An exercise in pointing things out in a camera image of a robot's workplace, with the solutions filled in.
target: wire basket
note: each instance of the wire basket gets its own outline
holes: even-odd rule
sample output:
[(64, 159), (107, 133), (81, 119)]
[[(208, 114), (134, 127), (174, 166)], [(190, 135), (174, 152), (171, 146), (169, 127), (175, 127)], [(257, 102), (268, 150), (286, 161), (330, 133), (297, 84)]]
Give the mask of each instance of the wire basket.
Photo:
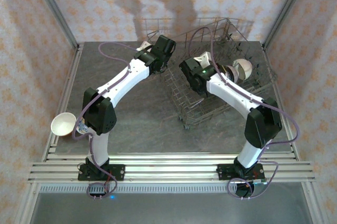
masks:
[[(245, 81), (239, 80), (238, 85), (245, 90), (260, 94), (276, 80), (275, 72), (268, 66), (261, 50), (250, 51), (250, 43), (231, 23), (228, 18), (219, 19), (205, 25), (212, 31), (215, 42), (213, 44), (214, 58), (221, 65), (232, 65), (233, 61), (245, 58), (252, 63), (252, 75)], [(191, 41), (191, 51), (188, 46), (193, 33), (197, 29), (186, 32), (173, 38), (177, 42), (167, 70), (161, 74), (161, 81), (167, 87), (167, 92), (176, 105), (180, 120), (185, 129), (189, 125), (198, 125), (210, 120), (213, 116), (224, 113), (230, 106), (214, 95), (200, 96), (192, 91), (186, 77), (179, 69), (179, 64), (190, 57), (199, 57), (203, 52), (210, 51), (211, 35), (207, 29), (196, 33)], [(158, 32), (148, 34), (151, 41)]]

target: metal extrusion bar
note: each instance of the metal extrusion bar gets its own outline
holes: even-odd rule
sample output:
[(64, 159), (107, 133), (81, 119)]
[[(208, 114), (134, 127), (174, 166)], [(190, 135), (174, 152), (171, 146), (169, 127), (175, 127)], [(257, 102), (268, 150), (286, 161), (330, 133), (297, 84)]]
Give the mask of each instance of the metal extrusion bar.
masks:
[[(83, 49), (83, 45), (80, 45), (79, 48), (75, 52), (72, 63), (70, 64), (70, 67), (67, 73), (67, 79), (64, 83), (61, 98), (57, 106), (56, 114), (60, 114), (62, 112), (65, 112), (66, 110), (66, 106), (67, 106), (69, 96), (70, 96), (70, 91), (71, 91), (71, 88), (73, 86), (73, 82), (75, 79), (75, 75), (73, 72), (76, 72), (77, 70), (78, 62), (80, 61), (80, 57), (82, 53), (82, 49)], [(44, 149), (44, 152), (41, 158), (42, 162), (44, 162), (47, 159), (48, 153), (55, 150), (53, 146), (55, 147), (57, 145), (57, 140), (58, 140), (58, 137), (56, 137), (52, 132), (50, 132), (48, 140), (47, 140), (47, 144), (45, 146), (45, 149)]]
[[(85, 155), (55, 154), (51, 148), (46, 162), (33, 164), (30, 182), (77, 181), (77, 165), (84, 162)], [(237, 154), (116, 154), (110, 155), (110, 164), (125, 164), (126, 173), (122, 183), (219, 183), (217, 164), (231, 164)], [(292, 152), (269, 152), (264, 161), (277, 161), (279, 172), (275, 182), (314, 181), (310, 162), (295, 160)], [(270, 178), (274, 164), (263, 164), (264, 173)]]
[(28, 186), (27, 191), (29, 192), (26, 198), (22, 200), (17, 216), (15, 217), (15, 223), (26, 224), (31, 222), (40, 186), (41, 185), (37, 183)]
[(272, 29), (270, 30), (266, 40), (263, 43), (263, 47), (267, 48), (270, 46), (272, 40), (276, 36), (277, 32), (280, 30), (281, 25), (283, 24), (285, 18), (287, 17), (288, 13), (290, 12), (290, 9), (294, 5), (296, 0), (286, 0), (284, 6), (282, 7), (282, 10), (280, 14), (278, 15)]
[(319, 192), (318, 183), (303, 182), (304, 195), (308, 204), (310, 215), (314, 223), (333, 223), (328, 220), (326, 208), (323, 206), (322, 194)]
[[(263, 49), (262, 53), (263, 53), (264, 59), (266, 60), (268, 66), (271, 67), (266, 50)], [(277, 101), (277, 104), (279, 106), (279, 109), (284, 111), (283, 101), (282, 101), (282, 97), (280, 95), (280, 91), (279, 91), (277, 82), (273, 83), (273, 89), (274, 89), (274, 93), (275, 93), (275, 97), (276, 97), (276, 101)], [(282, 125), (283, 125), (283, 127), (285, 129), (285, 132), (286, 132), (286, 135), (288, 137), (288, 140), (294, 139), (295, 135), (294, 135), (294, 133), (293, 133), (291, 127), (290, 127), (290, 122), (289, 122), (288, 118), (285, 118), (284, 116), (281, 116), (281, 119), (282, 119)], [(297, 150), (297, 147), (296, 147), (296, 143), (293, 142), (292, 144), (290, 144), (290, 146), (291, 146), (291, 148), (294, 152), (296, 160), (298, 160), (299, 159), (299, 153), (298, 153), (298, 150)]]
[[(275, 165), (264, 164), (264, 174), (270, 178)], [(77, 165), (55, 165), (35, 163), (28, 181), (83, 183), (77, 180)], [(288, 162), (280, 164), (274, 182), (307, 182), (315, 181), (312, 166), (309, 162)], [(127, 165), (124, 181), (120, 183), (219, 183), (216, 165)]]
[(77, 48), (77, 41), (69, 28), (67, 21), (65, 20), (60, 8), (58, 7), (55, 0), (45, 0), (47, 5), (49, 6), (50, 10), (54, 14), (57, 22), (61, 26), (61, 29), (63, 30), (64, 34), (66, 35), (69, 43), (74, 47)]

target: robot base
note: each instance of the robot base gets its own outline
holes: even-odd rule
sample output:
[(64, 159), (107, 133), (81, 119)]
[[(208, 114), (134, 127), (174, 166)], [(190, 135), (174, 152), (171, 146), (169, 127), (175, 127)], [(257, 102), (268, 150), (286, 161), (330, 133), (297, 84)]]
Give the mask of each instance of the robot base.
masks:
[[(116, 178), (117, 181), (123, 181), (125, 175), (125, 165), (110, 165), (109, 159), (101, 165), (101, 168)], [(101, 172), (97, 167), (85, 159), (85, 164), (81, 164), (78, 172), (79, 181), (107, 181), (108, 175)]]
[(244, 176), (239, 176), (235, 171), (235, 164), (219, 164), (216, 172), (219, 180), (230, 180), (232, 178), (243, 178), (245, 180), (258, 180), (264, 182), (265, 176), (262, 164), (255, 164)]

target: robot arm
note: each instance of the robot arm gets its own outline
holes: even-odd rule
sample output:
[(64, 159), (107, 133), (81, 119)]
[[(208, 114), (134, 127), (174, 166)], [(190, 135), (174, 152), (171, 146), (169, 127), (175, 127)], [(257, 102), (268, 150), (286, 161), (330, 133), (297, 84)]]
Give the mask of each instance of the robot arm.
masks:
[[(265, 145), (282, 129), (280, 115), (235, 92), (221, 80), (214, 67), (209, 64), (207, 54), (203, 54), (202, 58), (205, 58), (205, 60), (201, 60), (201, 57), (187, 59), (180, 63), (179, 67), (190, 83), (192, 90), (200, 95), (209, 93), (221, 98), (235, 108), (246, 120), (244, 134), (247, 142), (234, 160), (235, 172), (244, 178), (257, 163)], [(222, 76), (233, 82), (235, 74), (232, 72), (232, 68), (218, 66)], [(277, 106), (276, 101), (271, 98), (264, 100), (247, 92), (235, 83), (232, 83), (232, 85), (255, 100)]]
[[(127, 94), (140, 81), (149, 77), (149, 75), (160, 72), (166, 66), (172, 49), (175, 47), (175, 41), (165, 36), (160, 36), (154, 46), (143, 42), (142, 46), (137, 49), (134, 59), (130, 62), (130, 72), (126, 78), (120, 81), (112, 89), (108, 89), (112, 84), (119, 81), (128, 71), (124, 68), (117, 76), (111, 79), (105, 85), (94, 90), (88, 88), (83, 97), (83, 108), (98, 94), (108, 89), (84, 114), (85, 124), (88, 126), (88, 132), (93, 134), (92, 151), (95, 161), (99, 166), (108, 163), (107, 142), (108, 135), (117, 122), (114, 108), (121, 98)], [(92, 169), (92, 155), (87, 156), (88, 165)]]

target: purple cable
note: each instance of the purple cable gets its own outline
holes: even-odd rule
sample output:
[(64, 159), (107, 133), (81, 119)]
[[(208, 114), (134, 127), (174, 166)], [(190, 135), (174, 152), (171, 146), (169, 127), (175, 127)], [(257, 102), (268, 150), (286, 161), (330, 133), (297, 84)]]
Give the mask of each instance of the purple cable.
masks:
[(100, 170), (101, 172), (103, 172), (103, 173), (107, 174), (108, 176), (110, 176), (110, 177), (114, 180), (114, 182), (115, 182), (114, 188), (113, 188), (111, 191), (109, 191), (109, 192), (108, 192), (108, 187), (105, 186), (103, 183), (95, 182), (95, 183), (89, 184), (89, 185), (88, 185), (88, 188), (87, 188), (87, 190), (86, 190), (86, 194), (87, 194), (90, 198), (93, 198), (93, 199), (96, 199), (96, 196), (93, 197), (93, 196), (90, 195), (89, 190), (90, 190), (91, 186), (93, 186), (93, 185), (101, 185), (101, 186), (104, 187), (104, 189), (107, 191), (107, 193), (106, 193), (105, 195), (103, 195), (103, 196), (100, 196), (100, 199), (103, 199), (103, 198), (109, 197), (109, 196), (111, 195), (111, 193), (112, 193), (114, 190), (116, 190), (116, 188), (117, 188), (117, 180), (116, 180), (116, 178), (115, 178), (114, 176), (112, 176), (109, 172), (103, 170), (103, 169), (97, 164), (97, 162), (96, 162), (96, 160), (95, 160), (95, 158), (94, 158), (93, 147), (92, 147), (92, 141), (93, 141), (93, 138), (94, 138), (93, 134), (92, 134), (92, 133), (85, 133), (85, 134), (83, 134), (83, 135), (80, 135), (80, 136), (76, 137), (76, 136), (75, 136), (76, 128), (77, 128), (77, 126), (79, 125), (79, 123), (80, 123), (80, 121), (81, 121), (81, 118), (83, 117), (83, 115), (85, 114), (85, 112), (89, 109), (89, 107), (90, 107), (93, 103), (95, 103), (95, 101), (97, 101), (102, 95), (104, 95), (106, 92), (108, 92), (111, 88), (113, 88), (114, 86), (116, 86), (116, 85), (118, 85), (120, 82), (122, 82), (122, 81), (127, 77), (127, 75), (128, 75), (129, 72), (130, 72), (130, 69), (131, 69), (130, 64), (129, 64), (128, 61), (123, 60), (123, 59), (121, 59), (121, 58), (116, 58), (116, 57), (108, 56), (107, 54), (105, 54), (105, 53), (102, 52), (102, 50), (101, 50), (102, 45), (108, 44), (108, 43), (118, 44), (118, 45), (124, 46), (124, 47), (126, 47), (126, 48), (132, 49), (132, 50), (134, 50), (134, 51), (137, 51), (135, 48), (132, 48), (132, 47), (130, 47), (130, 46), (128, 46), (128, 45), (125, 45), (125, 44), (122, 44), (122, 43), (118, 43), (118, 42), (104, 42), (104, 43), (101, 43), (101, 44), (98, 46), (98, 51), (99, 51), (99, 53), (100, 53), (101, 55), (103, 55), (103, 56), (105, 56), (105, 57), (107, 57), (107, 58), (113, 59), (113, 60), (117, 60), (117, 61), (124, 62), (124, 63), (127, 65), (127, 69), (128, 69), (128, 70), (127, 70), (126, 73), (123, 75), (123, 77), (121, 77), (121, 78), (120, 78), (119, 80), (117, 80), (115, 83), (111, 84), (111, 86), (109, 86), (106, 90), (104, 90), (104, 91), (102, 91), (100, 94), (98, 94), (93, 100), (91, 100), (91, 101), (88, 103), (88, 105), (86, 105), (86, 106), (84, 107), (84, 109), (81, 111), (80, 115), (78, 116), (78, 118), (77, 118), (77, 120), (76, 120), (75, 127), (74, 127), (73, 132), (72, 132), (72, 138), (73, 138), (74, 140), (80, 140), (80, 139), (82, 139), (82, 138), (84, 138), (84, 137), (86, 137), (86, 136), (89, 137), (89, 152), (90, 152), (90, 154), (91, 154), (91, 158), (92, 158), (93, 164), (96, 166), (96, 168), (97, 168), (98, 170)]
[(274, 111), (279, 112), (279, 113), (282, 114), (284, 117), (286, 117), (287, 119), (289, 119), (289, 120), (293, 123), (293, 125), (295, 126), (295, 129), (296, 129), (296, 136), (295, 136), (294, 139), (289, 140), (289, 141), (270, 142), (269, 144), (267, 144), (266, 146), (264, 146), (264, 148), (262, 149), (261, 153), (260, 153), (259, 156), (257, 157), (257, 160), (258, 160), (259, 162), (270, 163), (270, 164), (276, 164), (276, 169), (275, 169), (273, 175), (271, 176), (271, 178), (270, 178), (268, 184), (266, 185), (265, 189), (264, 189), (261, 193), (259, 193), (259, 194), (256, 195), (256, 196), (248, 197), (248, 198), (241, 198), (241, 197), (237, 197), (237, 196), (235, 196), (234, 194), (232, 194), (232, 193), (229, 191), (229, 184), (230, 184), (233, 180), (241, 180), (241, 181), (244, 181), (247, 185), (250, 186), (250, 184), (248, 183), (247, 180), (241, 179), (241, 178), (232, 178), (231, 180), (229, 180), (229, 182), (228, 182), (228, 184), (227, 184), (227, 186), (226, 186), (226, 187), (227, 187), (227, 192), (228, 192), (232, 197), (234, 197), (234, 198), (237, 198), (237, 199), (252, 199), (252, 198), (257, 198), (257, 197), (259, 197), (260, 195), (262, 195), (262, 194), (268, 189), (270, 183), (272, 182), (273, 178), (274, 178), (275, 175), (276, 175), (277, 170), (279, 169), (279, 164), (278, 164), (277, 162), (274, 162), (274, 161), (260, 161), (260, 157), (262, 156), (262, 154), (264, 153), (264, 151), (265, 151), (267, 148), (269, 148), (270, 145), (274, 145), (274, 144), (290, 144), (290, 143), (295, 142), (296, 140), (298, 140), (299, 137), (300, 137), (300, 135), (301, 135), (300, 128), (299, 128), (298, 124), (295, 122), (295, 120), (294, 120), (289, 114), (287, 114), (285, 111), (282, 111), (281, 109), (279, 109), (279, 108), (277, 108), (277, 107), (273, 107), (273, 106), (270, 106), (270, 105), (265, 104), (265, 103), (263, 103), (263, 102), (260, 102), (260, 101), (258, 101), (258, 100), (256, 100), (256, 99), (253, 99), (253, 98), (250, 97), (249, 95), (247, 95), (247, 94), (245, 94), (244, 92), (242, 92), (242, 91), (240, 91), (239, 89), (237, 89), (235, 86), (233, 86), (233, 85), (231, 84), (231, 81), (227, 81), (227, 80), (221, 75), (221, 72), (220, 72), (220, 70), (219, 70), (219, 68), (218, 68), (218, 66), (216, 65), (216, 62), (215, 62), (215, 60), (214, 60), (214, 53), (213, 53), (214, 36), (213, 36), (213, 33), (212, 33), (212, 31), (211, 31), (210, 28), (208, 28), (208, 27), (201, 27), (201, 28), (197, 29), (197, 30), (193, 33), (193, 35), (192, 35), (192, 37), (191, 37), (191, 39), (190, 39), (190, 42), (189, 42), (189, 48), (188, 48), (189, 56), (190, 56), (190, 49), (191, 49), (192, 39), (193, 39), (193, 37), (195, 36), (195, 34), (196, 34), (198, 31), (202, 30), (202, 29), (208, 29), (208, 31), (210, 32), (210, 35), (211, 35), (211, 59), (212, 59), (212, 65), (213, 65), (215, 71), (216, 71), (216, 72), (218, 73), (218, 75), (220, 76), (221, 80), (222, 80), (226, 85), (228, 85), (232, 90), (234, 90), (235, 92), (237, 92), (237, 93), (240, 94), (241, 96), (245, 97), (246, 99), (249, 99), (250, 101), (252, 101), (252, 102), (254, 102), (254, 103), (256, 103), (256, 104), (259, 104), (259, 105), (261, 105), (261, 106), (264, 106), (264, 107), (267, 107), (267, 108), (269, 108), (269, 109), (271, 109), (271, 110), (274, 110)]

